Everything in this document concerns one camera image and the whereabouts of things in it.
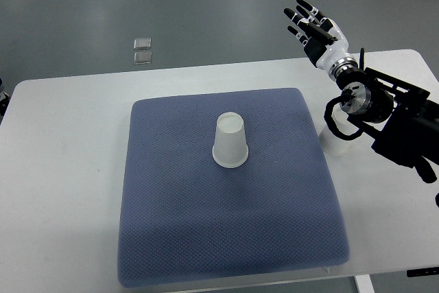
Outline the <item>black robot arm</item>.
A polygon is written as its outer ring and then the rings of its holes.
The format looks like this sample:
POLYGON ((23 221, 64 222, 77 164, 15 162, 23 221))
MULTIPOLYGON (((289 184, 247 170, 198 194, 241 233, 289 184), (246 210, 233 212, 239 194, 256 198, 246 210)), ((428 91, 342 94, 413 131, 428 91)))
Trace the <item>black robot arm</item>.
POLYGON ((340 96, 326 105, 324 120, 336 137, 373 138, 372 149, 388 160, 414 168, 425 183, 437 180, 438 104, 429 91, 359 64, 337 68, 340 96))

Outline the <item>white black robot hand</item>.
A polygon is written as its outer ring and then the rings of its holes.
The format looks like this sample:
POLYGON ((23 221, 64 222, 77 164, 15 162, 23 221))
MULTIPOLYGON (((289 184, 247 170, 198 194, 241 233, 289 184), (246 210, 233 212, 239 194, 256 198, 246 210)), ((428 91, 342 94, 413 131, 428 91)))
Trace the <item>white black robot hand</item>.
POLYGON ((303 46, 313 66, 328 71, 348 57, 348 41, 337 23, 305 0, 296 0, 294 10, 284 9, 291 25, 287 30, 303 46))

